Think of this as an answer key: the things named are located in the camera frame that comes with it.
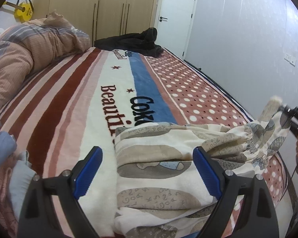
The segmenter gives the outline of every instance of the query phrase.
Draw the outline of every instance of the crumpled duvet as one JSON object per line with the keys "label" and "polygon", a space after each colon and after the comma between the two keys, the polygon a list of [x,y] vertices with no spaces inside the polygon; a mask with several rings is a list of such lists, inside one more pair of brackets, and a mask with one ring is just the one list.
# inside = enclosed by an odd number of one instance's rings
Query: crumpled duvet
{"label": "crumpled duvet", "polygon": [[58,58],[84,53],[90,43],[87,34],[72,28],[56,13],[7,29],[0,36],[0,108],[13,98],[27,76]]}
{"label": "crumpled duvet", "polygon": [[116,129],[115,231],[130,238],[180,238],[198,232],[216,199],[192,161],[193,149],[202,146],[237,175],[262,174],[290,128],[287,116],[277,111],[280,104],[281,99],[271,99],[258,120],[232,129],[172,123]]}

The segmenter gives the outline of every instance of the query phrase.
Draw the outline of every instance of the pink knitted fabric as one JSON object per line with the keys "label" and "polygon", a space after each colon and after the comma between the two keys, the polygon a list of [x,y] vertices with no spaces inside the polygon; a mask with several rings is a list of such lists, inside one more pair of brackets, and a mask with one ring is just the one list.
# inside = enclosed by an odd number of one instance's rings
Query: pink knitted fabric
{"label": "pink knitted fabric", "polygon": [[7,198],[12,169],[16,163],[15,154],[9,156],[0,166],[0,224],[11,237],[16,237],[18,222],[14,217],[11,203]]}

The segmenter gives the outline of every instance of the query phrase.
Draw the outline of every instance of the blue gripper pad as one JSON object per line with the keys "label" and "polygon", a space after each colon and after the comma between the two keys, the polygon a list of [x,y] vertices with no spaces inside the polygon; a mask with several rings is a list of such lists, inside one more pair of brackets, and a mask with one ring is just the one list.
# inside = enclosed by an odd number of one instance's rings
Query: blue gripper pad
{"label": "blue gripper pad", "polygon": [[213,163],[217,162],[210,162],[211,158],[208,155],[206,156],[204,156],[204,154],[199,150],[199,148],[195,148],[193,150],[193,162],[197,170],[199,171],[199,174],[205,186],[207,187],[208,192],[217,200],[219,200],[222,196],[223,189],[221,189],[221,180],[219,176],[213,170],[213,168],[217,167]]}
{"label": "blue gripper pad", "polygon": [[77,200],[86,195],[86,192],[91,185],[102,160],[102,149],[100,147],[93,147],[88,155],[74,166],[73,195]]}

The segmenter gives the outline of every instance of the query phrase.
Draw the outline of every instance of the white floor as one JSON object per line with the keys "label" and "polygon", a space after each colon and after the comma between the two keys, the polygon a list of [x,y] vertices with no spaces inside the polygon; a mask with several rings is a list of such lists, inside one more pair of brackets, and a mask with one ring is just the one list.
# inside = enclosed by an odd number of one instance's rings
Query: white floor
{"label": "white floor", "polygon": [[279,227],[279,237],[285,238],[293,214],[291,200],[288,191],[277,205],[276,214]]}

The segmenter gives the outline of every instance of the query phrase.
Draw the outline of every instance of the guitar body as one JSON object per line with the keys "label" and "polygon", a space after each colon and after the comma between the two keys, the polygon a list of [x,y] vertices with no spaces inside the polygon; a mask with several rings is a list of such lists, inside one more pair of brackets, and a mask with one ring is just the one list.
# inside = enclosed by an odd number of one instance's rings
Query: guitar body
{"label": "guitar body", "polygon": [[32,15],[33,15],[31,4],[30,3],[22,2],[22,3],[20,3],[19,6],[24,7],[25,10],[23,12],[23,11],[21,11],[19,9],[15,9],[15,11],[14,11],[14,17],[17,18],[17,19],[19,19],[21,23],[24,23],[26,21],[31,20]]}

